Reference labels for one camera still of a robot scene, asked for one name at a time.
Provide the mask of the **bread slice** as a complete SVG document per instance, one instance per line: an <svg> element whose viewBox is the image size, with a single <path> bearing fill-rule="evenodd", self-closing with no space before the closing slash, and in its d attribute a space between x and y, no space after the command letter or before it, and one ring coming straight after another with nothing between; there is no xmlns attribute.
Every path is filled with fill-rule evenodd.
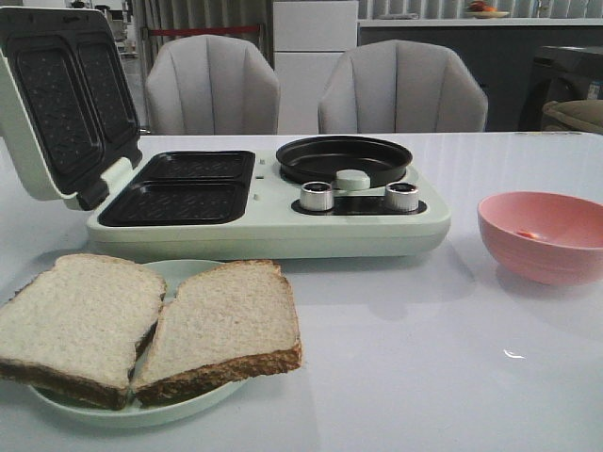
<svg viewBox="0 0 603 452"><path fill-rule="evenodd" d="M142 404L162 405L301 365L293 290L281 268L235 261L179 284L132 389Z"/></svg>
<svg viewBox="0 0 603 452"><path fill-rule="evenodd" d="M96 254L59 257L1 307L1 376L97 407L126 404L164 278Z"/></svg>

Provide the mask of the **cooked shrimp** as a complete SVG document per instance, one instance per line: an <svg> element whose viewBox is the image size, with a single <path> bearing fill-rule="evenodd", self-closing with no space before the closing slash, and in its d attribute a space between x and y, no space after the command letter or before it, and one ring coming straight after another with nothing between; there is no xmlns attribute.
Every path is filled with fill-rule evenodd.
<svg viewBox="0 0 603 452"><path fill-rule="evenodd" d="M526 238L534 239L534 240L541 238L541 236L538 235L537 233L530 232L530 231L520 230L520 231L516 231L515 234L526 237Z"/></svg>

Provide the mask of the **pink bowl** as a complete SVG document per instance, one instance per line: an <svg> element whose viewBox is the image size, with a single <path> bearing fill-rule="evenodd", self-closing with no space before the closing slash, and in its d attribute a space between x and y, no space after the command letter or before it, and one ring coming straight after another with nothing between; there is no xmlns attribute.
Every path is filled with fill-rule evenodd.
<svg viewBox="0 0 603 452"><path fill-rule="evenodd" d="M478 205L481 239L511 272L538 283L581 285L602 279L602 205L548 192L491 195ZM530 231L530 239L515 234Z"/></svg>

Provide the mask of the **green breakfast maker lid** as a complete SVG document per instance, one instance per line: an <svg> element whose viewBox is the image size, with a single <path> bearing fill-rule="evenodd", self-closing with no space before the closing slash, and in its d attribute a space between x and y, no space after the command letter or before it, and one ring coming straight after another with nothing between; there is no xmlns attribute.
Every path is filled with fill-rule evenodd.
<svg viewBox="0 0 603 452"><path fill-rule="evenodd" d="M93 210L141 159L139 118L96 9L1 9L1 135L26 191Z"/></svg>

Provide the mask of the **left silver control knob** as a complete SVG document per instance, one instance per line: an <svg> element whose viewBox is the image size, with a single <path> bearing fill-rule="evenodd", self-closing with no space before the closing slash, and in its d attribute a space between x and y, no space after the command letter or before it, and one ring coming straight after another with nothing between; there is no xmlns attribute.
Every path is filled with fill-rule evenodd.
<svg viewBox="0 0 603 452"><path fill-rule="evenodd" d="M330 183L314 181L301 186L300 207L310 212L328 212L334 208L334 193Z"/></svg>

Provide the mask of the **black round frying pan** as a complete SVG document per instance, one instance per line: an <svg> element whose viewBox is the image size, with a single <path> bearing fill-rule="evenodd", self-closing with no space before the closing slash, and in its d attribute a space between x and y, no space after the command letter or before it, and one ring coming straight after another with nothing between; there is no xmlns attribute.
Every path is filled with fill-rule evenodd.
<svg viewBox="0 0 603 452"><path fill-rule="evenodd" d="M289 181L335 181L341 170L360 170L372 188L401 179L413 160L411 152L375 137L317 136L287 143L276 152L281 173Z"/></svg>

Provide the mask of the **right silver control knob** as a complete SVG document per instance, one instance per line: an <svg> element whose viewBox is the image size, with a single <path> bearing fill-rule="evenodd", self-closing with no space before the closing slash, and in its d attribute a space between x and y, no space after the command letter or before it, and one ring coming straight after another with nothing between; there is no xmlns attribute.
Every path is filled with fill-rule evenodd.
<svg viewBox="0 0 603 452"><path fill-rule="evenodd" d="M409 183L390 183L385 187L383 203L392 211L413 212L419 207L418 188Z"/></svg>

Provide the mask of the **light green plate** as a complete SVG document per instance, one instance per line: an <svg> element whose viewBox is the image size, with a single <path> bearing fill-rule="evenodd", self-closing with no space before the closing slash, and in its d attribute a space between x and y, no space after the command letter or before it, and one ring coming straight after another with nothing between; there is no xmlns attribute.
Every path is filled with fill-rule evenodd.
<svg viewBox="0 0 603 452"><path fill-rule="evenodd" d="M219 265L220 263L215 261L184 259L151 262L145 266L164 278L166 282L164 300L169 302L175 297L178 286L185 279ZM95 407L34 386L30 391L47 407L84 424L101 428L145 428L165 425L208 410L235 393L244 384L243 380L229 382L187 400L148 407L142 405L133 395L129 395L125 407L119 411Z"/></svg>

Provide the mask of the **right grey chair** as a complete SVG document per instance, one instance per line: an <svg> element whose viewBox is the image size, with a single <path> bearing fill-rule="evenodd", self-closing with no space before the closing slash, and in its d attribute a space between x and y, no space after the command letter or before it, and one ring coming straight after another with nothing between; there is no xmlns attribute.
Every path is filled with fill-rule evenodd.
<svg viewBox="0 0 603 452"><path fill-rule="evenodd" d="M321 134L481 132L488 99L453 50L386 40L336 62L318 102Z"/></svg>

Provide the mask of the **grey chair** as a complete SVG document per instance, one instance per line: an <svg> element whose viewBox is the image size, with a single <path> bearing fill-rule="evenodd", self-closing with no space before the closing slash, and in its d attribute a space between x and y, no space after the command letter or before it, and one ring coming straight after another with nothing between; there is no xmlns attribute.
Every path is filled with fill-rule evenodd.
<svg viewBox="0 0 603 452"><path fill-rule="evenodd" d="M157 135L274 135L280 83L255 45L201 35L159 50L145 82Z"/></svg>
<svg viewBox="0 0 603 452"><path fill-rule="evenodd" d="M321 134L481 132L488 99L453 50L386 40L336 62L318 102Z"/></svg>

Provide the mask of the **left grey chair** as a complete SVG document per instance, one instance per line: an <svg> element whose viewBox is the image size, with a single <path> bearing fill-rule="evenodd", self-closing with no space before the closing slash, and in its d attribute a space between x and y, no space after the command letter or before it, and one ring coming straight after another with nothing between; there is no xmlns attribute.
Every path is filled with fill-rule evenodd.
<svg viewBox="0 0 603 452"><path fill-rule="evenodd" d="M280 83L255 45L201 35L159 50L145 82L157 135L274 135Z"/></svg>

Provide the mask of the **white refrigerator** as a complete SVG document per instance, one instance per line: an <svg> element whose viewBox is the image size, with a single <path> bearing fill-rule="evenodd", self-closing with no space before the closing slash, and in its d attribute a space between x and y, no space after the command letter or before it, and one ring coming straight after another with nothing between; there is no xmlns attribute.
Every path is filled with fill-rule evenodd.
<svg viewBox="0 0 603 452"><path fill-rule="evenodd" d="M278 133L318 131L318 101L340 55L357 44L356 1L273 3L274 69L281 84Z"/></svg>

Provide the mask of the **red barrier belt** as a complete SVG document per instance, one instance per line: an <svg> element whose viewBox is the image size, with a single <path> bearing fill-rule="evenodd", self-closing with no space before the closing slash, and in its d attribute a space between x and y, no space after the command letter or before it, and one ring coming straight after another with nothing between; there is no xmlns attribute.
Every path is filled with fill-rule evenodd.
<svg viewBox="0 0 603 452"><path fill-rule="evenodd" d="M172 29L146 29L146 34L153 37L190 37L200 35L239 35L239 34L259 34L263 30L263 25L237 25L225 27L205 27L205 28L172 28Z"/></svg>

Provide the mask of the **dark washing machine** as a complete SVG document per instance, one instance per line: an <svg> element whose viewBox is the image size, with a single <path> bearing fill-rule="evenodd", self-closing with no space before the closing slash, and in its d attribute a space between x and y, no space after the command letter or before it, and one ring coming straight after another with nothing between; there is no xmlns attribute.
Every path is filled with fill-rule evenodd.
<svg viewBox="0 0 603 452"><path fill-rule="evenodd" d="M540 130L543 105L602 99L602 47L542 46L532 59L518 129Z"/></svg>

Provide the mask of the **beige cushion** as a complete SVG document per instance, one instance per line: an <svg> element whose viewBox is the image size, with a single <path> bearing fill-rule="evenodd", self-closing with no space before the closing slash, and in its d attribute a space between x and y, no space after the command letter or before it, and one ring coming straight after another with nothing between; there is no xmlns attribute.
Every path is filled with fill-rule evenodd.
<svg viewBox="0 0 603 452"><path fill-rule="evenodd" d="M543 131L602 134L602 100L551 101L543 105Z"/></svg>

